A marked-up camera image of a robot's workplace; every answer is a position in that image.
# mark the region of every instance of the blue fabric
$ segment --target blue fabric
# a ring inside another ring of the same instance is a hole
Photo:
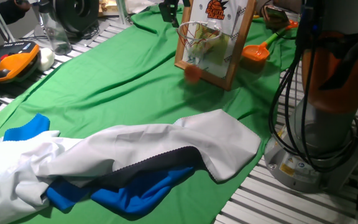
[[[50,121],[41,114],[19,128],[8,129],[4,141],[23,141],[49,130]],[[79,188],[64,179],[55,180],[46,196],[60,210],[66,211],[91,192],[91,199],[117,212],[146,215],[158,205],[182,178],[194,171],[193,166],[178,166],[136,177],[121,189]]]
[[[194,170],[180,166],[169,170],[151,172],[136,177],[126,187],[112,190],[99,189],[91,199],[118,212],[131,215],[148,214],[175,186],[180,179]]]
[[[19,127],[8,129],[4,135],[4,141],[23,141],[34,138],[40,133],[49,130],[50,121],[46,116],[41,114],[35,117],[27,124]]]

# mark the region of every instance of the basketball hoop net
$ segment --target basketball hoop net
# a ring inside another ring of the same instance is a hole
[[[212,47],[211,42],[222,36],[220,27],[215,25],[211,29],[207,25],[206,22],[184,22],[177,29],[179,39],[185,46],[184,53],[187,55],[183,60],[197,67]]]

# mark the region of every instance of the orange toy shovel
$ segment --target orange toy shovel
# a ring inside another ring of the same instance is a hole
[[[262,62],[267,59],[270,55],[269,50],[267,50],[267,46],[271,44],[278,36],[282,35],[286,30],[298,27],[297,22],[290,21],[290,25],[286,28],[279,30],[274,33],[271,37],[269,37],[266,41],[264,41],[260,45],[248,45],[242,49],[242,56],[249,58],[255,62]]]

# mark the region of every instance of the green cloth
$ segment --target green cloth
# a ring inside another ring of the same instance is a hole
[[[122,217],[89,199],[68,213],[48,207],[15,223],[211,223],[262,157],[270,137],[267,115],[279,73],[293,57],[293,41],[278,40],[263,72],[239,69],[232,91],[200,81],[188,85],[173,65],[178,35],[158,7],[132,16],[132,26],[94,49],[64,63],[0,112],[0,137],[36,113],[51,120],[62,137],[85,138],[118,125],[173,123],[178,118],[222,108],[262,138],[256,157],[234,178],[215,183],[205,170],[174,187],[148,215]],[[253,22],[247,44],[272,32]]]

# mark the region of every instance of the wooden frame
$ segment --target wooden frame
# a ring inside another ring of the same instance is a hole
[[[190,4],[191,7],[185,7],[185,9],[183,10],[183,17],[181,20],[182,23],[189,22],[190,20],[191,8],[193,7],[193,0],[190,0]],[[217,85],[227,91],[231,90],[231,85],[237,72],[237,66],[241,59],[241,52],[246,42],[249,27],[251,25],[254,16],[255,5],[256,5],[256,0],[248,0],[246,11],[244,12],[244,17],[242,18],[241,26],[239,29],[239,36],[234,45],[232,58],[230,60],[229,68],[227,70],[225,79],[219,78],[213,75],[212,73],[209,73],[204,70],[201,76],[202,79],[214,85]],[[184,50],[185,50],[185,46],[182,44],[182,42],[179,39],[177,52],[175,55],[175,65],[182,69],[185,69],[188,66],[188,63],[182,60]]]

